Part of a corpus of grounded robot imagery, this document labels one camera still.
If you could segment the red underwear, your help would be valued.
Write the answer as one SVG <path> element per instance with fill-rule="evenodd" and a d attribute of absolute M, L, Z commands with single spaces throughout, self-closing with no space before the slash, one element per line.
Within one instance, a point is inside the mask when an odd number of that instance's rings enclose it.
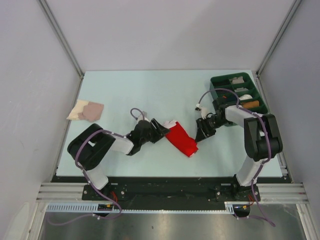
<path fill-rule="evenodd" d="M 190 158 L 198 151 L 196 141 L 188 135 L 178 121 L 165 121 L 163 126 L 169 130 L 165 135 L 166 139 L 185 156 Z"/>

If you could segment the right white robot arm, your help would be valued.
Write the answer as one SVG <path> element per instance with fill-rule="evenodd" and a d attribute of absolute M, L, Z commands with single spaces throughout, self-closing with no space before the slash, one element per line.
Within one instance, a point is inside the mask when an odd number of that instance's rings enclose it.
<path fill-rule="evenodd" d="M 228 122 L 243 128 L 246 158 L 235 175 L 237 184 L 230 188 L 231 196 L 242 201 L 249 194 L 248 186 L 254 185 L 266 163 L 283 150 L 283 142 L 276 117 L 273 114 L 259 114 L 239 104 L 217 105 L 215 113 L 208 112 L 200 103 L 195 110 L 201 117 L 196 120 L 195 142 L 199 143 L 216 133 L 216 129 Z"/>

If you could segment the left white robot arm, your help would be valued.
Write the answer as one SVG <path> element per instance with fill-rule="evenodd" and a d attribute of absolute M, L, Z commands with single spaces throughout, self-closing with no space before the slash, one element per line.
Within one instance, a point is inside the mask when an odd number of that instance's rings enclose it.
<path fill-rule="evenodd" d="M 148 142 L 153 144 L 164 138 L 170 130 L 154 118 L 141 119 L 127 135 L 103 129 L 93 123 L 78 135 L 67 147 L 75 165 L 82 171 L 88 183 L 93 185 L 93 194 L 100 200 L 110 196 L 108 177 L 104 174 L 101 162 L 107 152 L 114 151 L 132 156 Z"/>

